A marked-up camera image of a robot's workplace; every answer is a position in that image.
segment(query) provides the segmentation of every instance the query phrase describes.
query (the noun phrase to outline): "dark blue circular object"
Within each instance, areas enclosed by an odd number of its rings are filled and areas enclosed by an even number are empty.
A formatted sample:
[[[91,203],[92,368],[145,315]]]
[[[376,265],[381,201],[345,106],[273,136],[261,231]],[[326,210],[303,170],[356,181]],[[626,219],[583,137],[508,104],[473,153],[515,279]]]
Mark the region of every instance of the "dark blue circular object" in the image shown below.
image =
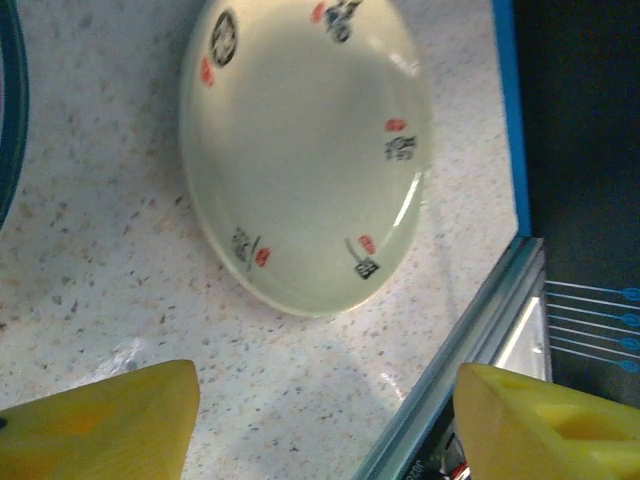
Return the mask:
[[[29,77],[14,0],[0,0],[0,228],[22,168],[29,117]]]

